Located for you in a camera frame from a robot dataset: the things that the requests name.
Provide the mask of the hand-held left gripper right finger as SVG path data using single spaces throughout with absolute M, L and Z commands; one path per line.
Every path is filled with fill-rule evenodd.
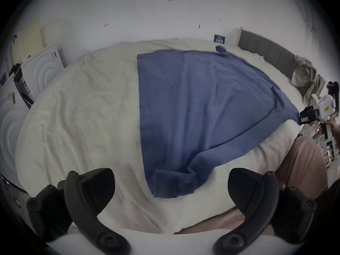
M 274 172 L 261 175 L 245 168 L 234 168 L 228 178 L 228 193 L 244 214 L 245 221 L 215 242 L 215 255 L 240 254 L 268 225 L 287 243 L 300 244 L 307 238 L 317 203 L 294 186 L 285 187 Z

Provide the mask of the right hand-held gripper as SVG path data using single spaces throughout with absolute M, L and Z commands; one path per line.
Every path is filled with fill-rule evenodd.
M 312 106 L 305 107 L 300 112 L 300 124 L 311 124 L 314 121 L 318 121 L 322 128 L 325 140 L 338 139 L 338 132 L 333 132 L 326 121 L 330 118 L 336 120 L 335 99 L 333 96 L 326 94 L 325 96 L 318 98 L 316 94 L 312 94 L 311 103 Z

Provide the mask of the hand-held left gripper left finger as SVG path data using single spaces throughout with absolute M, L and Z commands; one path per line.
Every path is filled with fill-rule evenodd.
M 114 193 L 115 178 L 110 168 L 98 168 L 82 175 L 70 171 L 57 187 L 47 185 L 30 198 L 26 207 L 36 234 L 46 243 L 66 235 L 74 223 L 101 252 L 128 255 L 129 242 L 97 218 Z

